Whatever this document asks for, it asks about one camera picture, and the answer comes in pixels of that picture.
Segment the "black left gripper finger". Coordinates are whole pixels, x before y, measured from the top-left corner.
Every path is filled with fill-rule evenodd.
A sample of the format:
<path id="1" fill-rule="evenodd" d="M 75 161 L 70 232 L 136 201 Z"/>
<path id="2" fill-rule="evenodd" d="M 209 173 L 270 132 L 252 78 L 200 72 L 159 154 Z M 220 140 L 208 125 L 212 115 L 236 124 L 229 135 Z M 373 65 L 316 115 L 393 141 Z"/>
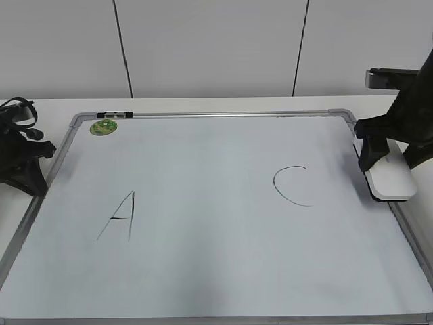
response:
<path id="1" fill-rule="evenodd" d="M 37 158 L 1 169 L 1 183 L 17 188 L 30 196 L 44 196 L 47 182 Z"/>

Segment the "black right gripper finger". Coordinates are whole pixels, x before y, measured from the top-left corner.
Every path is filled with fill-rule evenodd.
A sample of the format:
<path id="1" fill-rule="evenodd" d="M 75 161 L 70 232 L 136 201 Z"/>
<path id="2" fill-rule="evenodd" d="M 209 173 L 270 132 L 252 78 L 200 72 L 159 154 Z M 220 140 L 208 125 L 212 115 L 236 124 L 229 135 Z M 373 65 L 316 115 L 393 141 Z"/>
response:
<path id="1" fill-rule="evenodd" d="M 404 158 L 410 169 L 416 168 L 416 166 L 432 159 L 432 157 L 433 144 L 428 144 L 425 146 L 409 144 L 404 151 Z"/>
<path id="2" fill-rule="evenodd" d="M 382 157 L 388 154 L 388 142 L 386 138 L 367 136 L 363 138 L 361 153 L 359 155 L 359 167 L 362 171 L 368 171 Z"/>

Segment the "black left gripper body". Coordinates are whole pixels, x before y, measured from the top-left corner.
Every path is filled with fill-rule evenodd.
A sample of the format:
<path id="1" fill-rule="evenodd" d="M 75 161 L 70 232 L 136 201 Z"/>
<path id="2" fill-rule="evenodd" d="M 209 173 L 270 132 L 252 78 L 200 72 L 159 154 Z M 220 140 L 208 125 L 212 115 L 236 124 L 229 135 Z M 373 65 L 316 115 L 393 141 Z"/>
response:
<path id="1" fill-rule="evenodd" d="M 51 141 L 30 141 L 17 131 L 1 134 L 1 171 L 34 158 L 52 158 L 55 151 Z"/>

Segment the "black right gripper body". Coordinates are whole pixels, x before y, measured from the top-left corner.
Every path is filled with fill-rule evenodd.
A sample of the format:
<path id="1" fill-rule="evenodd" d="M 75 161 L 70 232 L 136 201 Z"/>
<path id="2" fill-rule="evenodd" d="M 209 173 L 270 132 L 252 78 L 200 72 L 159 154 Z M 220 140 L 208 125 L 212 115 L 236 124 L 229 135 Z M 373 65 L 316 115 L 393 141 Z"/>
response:
<path id="1" fill-rule="evenodd" d="M 425 146 L 432 143 L 432 133 L 421 131 L 421 126 L 414 126 L 405 131 L 398 123 L 387 115 L 359 119 L 355 124 L 355 135 L 358 139 L 378 137 L 393 139 L 406 144 Z"/>

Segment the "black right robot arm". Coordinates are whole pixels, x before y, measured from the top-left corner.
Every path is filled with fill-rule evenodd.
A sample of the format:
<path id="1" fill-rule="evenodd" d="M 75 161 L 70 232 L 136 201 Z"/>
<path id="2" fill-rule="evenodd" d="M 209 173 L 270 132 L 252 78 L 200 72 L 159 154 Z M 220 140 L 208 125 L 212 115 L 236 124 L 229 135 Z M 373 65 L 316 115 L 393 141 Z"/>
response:
<path id="1" fill-rule="evenodd" d="M 390 153 L 388 140 L 406 143 L 403 152 L 410 169 L 432 158 L 432 55 L 420 70 L 370 68 L 366 86 L 397 90 L 386 114 L 359 119 L 355 135 L 362 139 L 360 169 L 368 171 Z"/>

